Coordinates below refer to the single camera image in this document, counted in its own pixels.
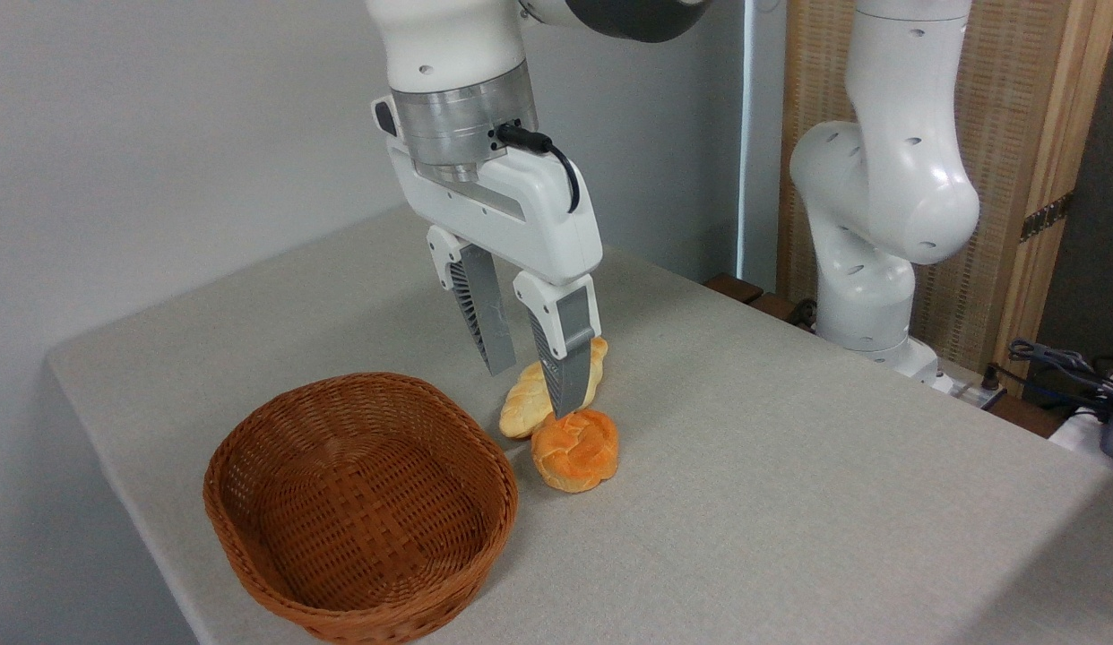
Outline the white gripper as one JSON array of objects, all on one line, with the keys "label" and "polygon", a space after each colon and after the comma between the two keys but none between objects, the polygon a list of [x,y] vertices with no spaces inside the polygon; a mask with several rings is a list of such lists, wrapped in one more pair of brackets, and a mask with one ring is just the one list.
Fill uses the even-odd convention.
[{"label": "white gripper", "polygon": [[565,168],[522,150],[487,160],[470,183],[418,175],[404,143],[388,142],[387,151],[410,207],[435,224],[427,244],[439,282],[459,302],[487,373],[516,364],[492,257],[498,254],[528,271],[518,274],[513,289],[531,312],[554,417],[577,411],[589,388],[591,340],[601,334],[588,274],[602,260],[590,197],[569,211]]}]

